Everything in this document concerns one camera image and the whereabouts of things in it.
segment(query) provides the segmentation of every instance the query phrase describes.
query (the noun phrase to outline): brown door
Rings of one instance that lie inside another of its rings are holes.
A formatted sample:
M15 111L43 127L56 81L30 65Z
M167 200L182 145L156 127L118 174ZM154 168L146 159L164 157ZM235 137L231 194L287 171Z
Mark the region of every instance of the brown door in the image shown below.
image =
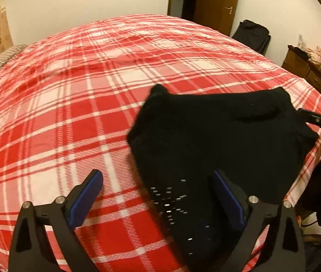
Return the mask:
M194 22L230 35L237 0L196 0Z

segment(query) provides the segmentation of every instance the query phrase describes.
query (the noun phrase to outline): bed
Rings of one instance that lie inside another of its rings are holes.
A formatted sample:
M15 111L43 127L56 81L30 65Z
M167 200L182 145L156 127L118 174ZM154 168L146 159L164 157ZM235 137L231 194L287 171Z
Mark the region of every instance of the bed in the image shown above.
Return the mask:
M0 70L0 270L25 201L67 195L92 169L104 187L75 233L100 271L187 268L172 253L125 136L150 88L239 93L283 87L295 108L321 114L321 95L250 48L207 27L162 15L94 22L29 46ZM295 205L321 160L319 139L286 195ZM69 271L51 228L60 267ZM255 250L266 237L265 230ZM252 259L244 271L255 265Z

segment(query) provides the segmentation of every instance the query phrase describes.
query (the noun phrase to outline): wooden dresser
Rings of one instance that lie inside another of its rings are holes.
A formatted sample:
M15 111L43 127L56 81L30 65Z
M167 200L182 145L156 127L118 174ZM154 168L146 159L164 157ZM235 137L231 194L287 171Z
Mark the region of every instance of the wooden dresser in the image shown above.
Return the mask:
M289 46L282 68L306 79L321 94L321 71L313 63L300 57L293 46Z

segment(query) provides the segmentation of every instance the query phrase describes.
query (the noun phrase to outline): red plaid bedspread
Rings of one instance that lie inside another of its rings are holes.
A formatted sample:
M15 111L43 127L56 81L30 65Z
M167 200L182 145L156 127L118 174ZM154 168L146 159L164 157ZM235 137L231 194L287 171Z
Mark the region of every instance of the red plaid bedspread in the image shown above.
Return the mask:
M155 83L196 94L282 86L295 108L321 113L321 95L304 79L178 18L126 16L42 40L0 71L2 271L22 203L66 196L94 168L103 172L104 188L75 233L100 271L186 270L170 250L171 237L160 231L125 141ZM321 129L312 128L320 138L287 194L293 204L321 159ZM48 235L60 267L69 270L51 228Z

